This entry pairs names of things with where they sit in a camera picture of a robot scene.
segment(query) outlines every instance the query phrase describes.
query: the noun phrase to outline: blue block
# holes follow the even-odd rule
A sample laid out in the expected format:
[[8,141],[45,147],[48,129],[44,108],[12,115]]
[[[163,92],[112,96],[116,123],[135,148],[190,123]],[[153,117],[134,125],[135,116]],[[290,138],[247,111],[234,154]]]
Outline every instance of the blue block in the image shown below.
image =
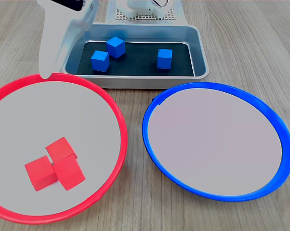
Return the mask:
[[95,51],[91,57],[92,69],[106,72],[110,65],[110,56],[104,51]]
[[157,68],[159,69],[170,69],[172,62],[172,53],[173,50],[168,49],[159,49],[158,51],[158,60]]
[[118,58],[125,53],[125,42],[117,37],[106,42],[107,52],[114,58]]

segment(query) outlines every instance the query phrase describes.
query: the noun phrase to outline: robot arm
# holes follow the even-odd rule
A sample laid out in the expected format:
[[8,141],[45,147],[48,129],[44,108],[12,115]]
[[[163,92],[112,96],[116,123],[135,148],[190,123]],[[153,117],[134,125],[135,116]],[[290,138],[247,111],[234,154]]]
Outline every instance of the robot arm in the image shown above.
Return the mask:
[[39,52],[39,73],[47,79],[56,63],[70,52],[95,19],[97,0],[37,0],[45,10],[45,22]]
[[[117,8],[128,17],[163,17],[173,0],[117,0]],[[89,30],[98,10],[98,0],[37,0],[45,10],[45,22],[39,52],[39,73],[47,79],[59,72],[78,39]]]

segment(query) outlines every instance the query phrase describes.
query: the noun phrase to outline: red cube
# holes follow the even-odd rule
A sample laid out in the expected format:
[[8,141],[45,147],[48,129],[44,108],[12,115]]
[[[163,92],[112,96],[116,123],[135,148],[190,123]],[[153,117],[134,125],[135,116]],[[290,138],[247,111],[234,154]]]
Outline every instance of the red cube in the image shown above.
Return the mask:
[[36,191],[44,189],[58,180],[46,155],[26,164],[25,168]]
[[70,155],[74,155],[74,157],[77,158],[77,155],[74,153],[65,137],[60,138],[45,149],[49,153],[54,164],[62,161]]
[[59,182],[66,190],[72,189],[85,180],[81,168],[73,155],[54,164]]

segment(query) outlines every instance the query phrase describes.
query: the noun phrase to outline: wood grain surface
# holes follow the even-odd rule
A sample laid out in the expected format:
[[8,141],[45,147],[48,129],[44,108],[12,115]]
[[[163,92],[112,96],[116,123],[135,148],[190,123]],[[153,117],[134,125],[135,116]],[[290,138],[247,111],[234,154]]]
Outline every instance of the wood grain surface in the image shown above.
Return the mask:
[[[184,1],[199,28],[210,74],[272,107],[290,130],[290,1]],[[100,2],[98,22],[107,1]],[[35,1],[0,1],[0,87],[38,72],[44,12]],[[79,215],[26,226],[0,219],[0,231],[290,231],[290,176],[270,195],[223,203],[196,196],[165,177],[144,147],[142,120],[160,91],[107,90],[129,132],[124,167],[109,192]]]

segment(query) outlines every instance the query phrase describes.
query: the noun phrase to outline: aluminum tray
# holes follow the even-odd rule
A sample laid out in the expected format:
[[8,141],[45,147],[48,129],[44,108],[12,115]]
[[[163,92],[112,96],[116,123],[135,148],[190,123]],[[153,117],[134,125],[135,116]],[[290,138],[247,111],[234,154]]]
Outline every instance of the aluminum tray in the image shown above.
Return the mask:
[[[189,49],[194,76],[77,75],[84,45],[92,41],[106,42],[113,36],[122,38],[125,42],[184,43]],[[199,31],[194,26],[93,23],[90,30],[72,48],[62,72],[86,78],[102,88],[168,89],[178,84],[198,81],[206,77],[209,70]]]

